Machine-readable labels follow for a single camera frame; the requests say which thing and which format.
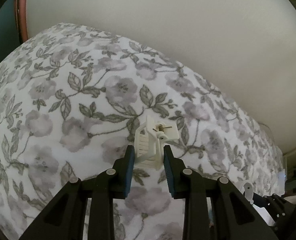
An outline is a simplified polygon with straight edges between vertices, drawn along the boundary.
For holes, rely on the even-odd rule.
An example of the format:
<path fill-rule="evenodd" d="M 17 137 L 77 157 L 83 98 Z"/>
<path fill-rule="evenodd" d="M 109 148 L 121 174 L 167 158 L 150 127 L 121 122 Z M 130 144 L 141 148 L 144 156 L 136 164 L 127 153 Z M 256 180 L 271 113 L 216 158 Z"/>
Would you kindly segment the white plastic clip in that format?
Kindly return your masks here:
<path fill-rule="evenodd" d="M 179 131 L 175 122 L 156 122 L 147 115 L 146 121 L 135 132 L 134 166 L 160 170 L 164 162 L 164 145 L 178 139 Z"/>

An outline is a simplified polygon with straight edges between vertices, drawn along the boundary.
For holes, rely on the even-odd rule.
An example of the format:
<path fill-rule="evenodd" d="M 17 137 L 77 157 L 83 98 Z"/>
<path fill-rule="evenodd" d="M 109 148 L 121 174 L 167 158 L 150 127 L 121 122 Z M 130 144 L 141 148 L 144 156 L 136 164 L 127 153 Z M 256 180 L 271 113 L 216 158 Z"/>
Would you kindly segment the white power strip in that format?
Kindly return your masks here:
<path fill-rule="evenodd" d="M 279 182 L 279 187 L 282 187 L 284 189 L 285 183 L 286 183 L 287 175 L 286 175 L 286 170 L 283 169 L 278 173 L 278 182 Z"/>

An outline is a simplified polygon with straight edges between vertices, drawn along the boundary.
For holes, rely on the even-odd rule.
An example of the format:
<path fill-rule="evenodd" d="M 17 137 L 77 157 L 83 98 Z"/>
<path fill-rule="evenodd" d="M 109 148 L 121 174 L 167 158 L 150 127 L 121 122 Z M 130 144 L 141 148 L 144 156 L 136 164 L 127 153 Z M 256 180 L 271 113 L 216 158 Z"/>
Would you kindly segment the floral grey white blanket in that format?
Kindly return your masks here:
<path fill-rule="evenodd" d="M 282 152 L 237 103 L 148 46 L 60 23 L 0 63 L 0 229 L 19 239 L 73 176 L 94 178 L 147 116 L 174 122 L 173 154 L 203 176 L 283 194 Z"/>

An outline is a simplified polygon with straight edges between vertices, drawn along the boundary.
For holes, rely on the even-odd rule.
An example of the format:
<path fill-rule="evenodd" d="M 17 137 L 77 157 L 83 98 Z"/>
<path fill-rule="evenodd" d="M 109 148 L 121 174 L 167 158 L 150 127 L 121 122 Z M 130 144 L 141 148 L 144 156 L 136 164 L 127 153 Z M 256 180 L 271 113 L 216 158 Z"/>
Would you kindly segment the pink board at wall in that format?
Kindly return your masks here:
<path fill-rule="evenodd" d="M 18 38 L 20 44 L 23 44 L 29 39 L 27 28 L 27 0 L 15 0 L 14 6 Z"/>

